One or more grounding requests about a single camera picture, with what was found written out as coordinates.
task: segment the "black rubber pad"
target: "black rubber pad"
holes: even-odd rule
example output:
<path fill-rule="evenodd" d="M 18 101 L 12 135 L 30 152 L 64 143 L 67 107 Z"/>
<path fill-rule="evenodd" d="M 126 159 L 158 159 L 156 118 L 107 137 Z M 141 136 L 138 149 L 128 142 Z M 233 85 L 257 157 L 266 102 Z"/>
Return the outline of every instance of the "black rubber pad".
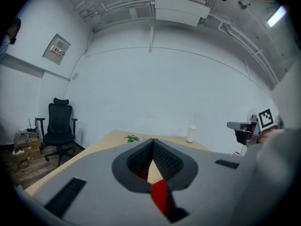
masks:
<path fill-rule="evenodd" d="M 236 169 L 239 166 L 239 163 L 231 162 L 231 161 L 225 161 L 225 160 L 217 160 L 215 162 L 216 164 L 220 164 L 222 166 L 228 167 L 228 168 L 233 168 Z"/>
<path fill-rule="evenodd" d="M 73 178 L 58 194 L 46 205 L 46 209 L 61 218 L 86 184 L 85 180 Z"/>

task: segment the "ceiling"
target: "ceiling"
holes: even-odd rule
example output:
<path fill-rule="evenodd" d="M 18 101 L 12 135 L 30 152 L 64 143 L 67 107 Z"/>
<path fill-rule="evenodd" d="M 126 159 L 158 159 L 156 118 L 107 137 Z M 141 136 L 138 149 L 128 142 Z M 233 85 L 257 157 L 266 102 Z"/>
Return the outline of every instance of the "ceiling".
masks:
<path fill-rule="evenodd" d="M 151 1 L 154 0 L 70 0 L 74 10 L 93 32 L 121 21 L 155 17 L 155 11 L 149 6 Z M 285 15 L 270 28 L 267 20 L 279 7 L 276 1 L 243 0 L 243 5 L 239 5 L 239 2 L 208 0 L 206 6 L 211 8 L 210 14 L 224 18 L 243 31 L 258 47 L 261 58 L 266 59 L 262 60 L 269 64 L 277 82 L 280 81 L 300 55 L 295 43 L 297 35 L 290 19 Z M 208 17 L 206 23 L 200 22 L 200 25 L 210 26 L 211 23 L 214 23 L 214 19 Z"/>

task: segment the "wooden floor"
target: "wooden floor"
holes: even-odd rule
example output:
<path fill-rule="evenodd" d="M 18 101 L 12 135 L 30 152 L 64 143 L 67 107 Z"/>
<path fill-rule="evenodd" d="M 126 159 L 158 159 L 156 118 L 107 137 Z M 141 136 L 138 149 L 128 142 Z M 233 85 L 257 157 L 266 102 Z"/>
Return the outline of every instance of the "wooden floor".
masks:
<path fill-rule="evenodd" d="M 69 153 L 73 156 L 77 155 L 82 151 L 78 146 L 70 144 L 75 148 L 75 152 L 70 150 Z M 56 151 L 55 146 L 47 146 L 42 149 L 42 155 L 36 159 L 28 160 L 29 166 L 25 169 L 18 169 L 17 163 L 12 161 L 12 156 L 9 153 L 5 153 L 2 156 L 2 160 L 6 166 L 7 172 L 10 175 L 10 178 L 14 185 L 19 186 L 21 185 L 23 189 L 28 188 L 36 181 L 40 180 L 42 177 L 46 176 L 48 173 L 52 172 L 54 169 L 57 168 L 58 163 L 58 155 L 49 157 L 49 161 L 45 160 L 44 155 Z M 70 157 L 63 156 L 62 162 L 65 163 L 68 161 Z"/>

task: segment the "green plant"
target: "green plant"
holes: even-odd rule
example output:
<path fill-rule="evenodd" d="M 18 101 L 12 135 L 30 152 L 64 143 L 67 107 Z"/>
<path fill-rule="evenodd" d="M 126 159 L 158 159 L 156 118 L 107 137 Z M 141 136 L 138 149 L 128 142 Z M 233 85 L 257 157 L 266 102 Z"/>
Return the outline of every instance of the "green plant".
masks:
<path fill-rule="evenodd" d="M 140 140 L 138 137 L 135 137 L 135 135 L 132 135 L 132 136 L 127 135 L 127 137 L 125 137 L 125 138 L 127 138 L 127 143 Z"/>

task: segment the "chair armrest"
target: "chair armrest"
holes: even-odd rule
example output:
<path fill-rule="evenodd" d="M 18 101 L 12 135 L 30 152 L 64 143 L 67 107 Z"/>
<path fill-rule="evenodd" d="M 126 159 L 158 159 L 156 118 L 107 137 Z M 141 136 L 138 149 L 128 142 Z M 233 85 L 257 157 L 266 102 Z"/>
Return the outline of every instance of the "chair armrest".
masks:
<path fill-rule="evenodd" d="M 75 124 L 76 124 L 77 119 L 72 118 L 72 120 L 73 120 L 73 136 L 74 136 L 74 140 L 75 140 Z"/>
<path fill-rule="evenodd" d="M 43 120 L 45 120 L 45 118 L 37 118 L 37 120 L 38 121 L 40 121 L 40 123 L 41 123 L 41 131 L 42 131 L 42 135 L 43 135 L 43 137 L 44 137 L 44 127 L 43 127 Z"/>

